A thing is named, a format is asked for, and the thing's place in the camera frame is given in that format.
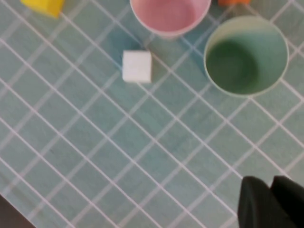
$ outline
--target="orange object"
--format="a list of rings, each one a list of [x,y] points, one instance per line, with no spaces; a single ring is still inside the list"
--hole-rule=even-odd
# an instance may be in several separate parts
[[[227,5],[237,4],[237,3],[248,4],[249,2],[250,2],[250,0],[218,0],[218,3],[220,6],[227,6]]]

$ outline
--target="cube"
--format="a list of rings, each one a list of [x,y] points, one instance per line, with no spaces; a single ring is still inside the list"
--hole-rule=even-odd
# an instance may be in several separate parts
[[[152,82],[152,55],[149,51],[123,52],[123,80],[125,82]]]
[[[21,0],[21,2],[35,11],[57,18],[64,0]]]

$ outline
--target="cup rim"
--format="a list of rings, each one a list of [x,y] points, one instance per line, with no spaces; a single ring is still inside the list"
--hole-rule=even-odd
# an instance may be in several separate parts
[[[268,25],[270,25],[272,28],[274,28],[280,35],[281,37],[283,38],[284,40],[284,43],[285,43],[285,47],[286,47],[286,50],[287,50],[287,58],[286,58],[286,64],[285,64],[285,68],[284,70],[282,71],[280,77],[278,77],[278,79],[271,85],[269,86],[268,88],[266,89],[263,89],[261,91],[258,91],[258,92],[255,92],[255,93],[250,93],[250,94],[237,94],[237,93],[233,93],[233,92],[230,92],[230,91],[227,91],[223,88],[221,88],[219,85],[217,85],[213,79],[211,78],[208,70],[207,70],[207,64],[206,64],[206,57],[207,57],[207,47],[209,46],[211,40],[214,38],[215,36],[215,33],[223,26],[226,26],[228,23],[231,23],[232,21],[235,21],[235,20],[243,20],[244,18],[248,19],[248,18],[252,18],[252,19],[256,19],[256,20],[259,20],[259,21],[262,21]],[[229,19],[227,21],[225,21],[223,24],[221,24],[220,26],[217,27],[216,30],[214,30],[211,34],[211,36],[208,38],[208,41],[205,45],[205,51],[204,51],[204,68],[205,68],[205,72],[207,74],[207,77],[209,78],[210,82],[217,88],[219,89],[220,91],[222,91],[223,93],[225,94],[228,94],[228,95],[231,95],[231,96],[234,96],[234,97],[241,97],[241,98],[246,98],[246,97],[250,97],[250,96],[258,96],[258,95],[261,95],[261,94],[264,94],[268,91],[270,91],[271,89],[273,89],[274,87],[276,87],[280,80],[283,78],[283,76],[285,75],[286,71],[287,71],[287,68],[288,68],[288,64],[289,64],[289,48],[288,48],[288,43],[287,43],[287,39],[286,37],[284,36],[283,32],[278,28],[278,26],[276,26],[275,24],[271,23],[270,21],[260,17],[260,16],[250,16],[250,15],[244,15],[244,16],[239,16],[239,17],[235,17],[235,18],[232,18],[232,19]]]
[[[160,31],[160,30],[157,30],[157,29],[154,29],[148,25],[146,25],[140,18],[139,16],[137,15],[137,13],[135,12],[134,10],[134,1],[135,0],[131,0],[131,8],[132,8],[132,11],[134,13],[134,15],[136,16],[137,20],[146,28],[148,29],[149,31],[151,31],[152,33],[154,34],[157,34],[158,36],[161,36],[161,37],[178,37],[178,36],[181,36],[187,32],[189,32],[190,30],[194,29],[196,26],[198,26],[198,24],[201,23],[201,21],[205,18],[205,16],[207,15],[209,9],[210,9],[210,6],[211,6],[211,2],[212,0],[206,0],[208,1],[208,5],[205,9],[205,11],[202,13],[202,15],[196,19],[192,24],[188,25],[187,27],[184,27],[182,29],[179,29],[179,30],[176,30],[176,31],[171,31],[171,32],[165,32],[165,31]]]

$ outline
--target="white cube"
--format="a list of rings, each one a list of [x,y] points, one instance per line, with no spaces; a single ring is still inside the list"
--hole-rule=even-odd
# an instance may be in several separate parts
[[[149,51],[123,52],[123,80],[125,82],[152,82],[152,56]]]

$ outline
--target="cup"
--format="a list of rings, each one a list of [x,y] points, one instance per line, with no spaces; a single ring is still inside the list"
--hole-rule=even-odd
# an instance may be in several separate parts
[[[140,23],[165,39],[174,39],[195,28],[206,16],[211,0],[131,0]]]
[[[254,16],[230,19],[209,37],[204,67],[211,82],[236,96],[259,95],[284,75],[288,46],[282,32]]]

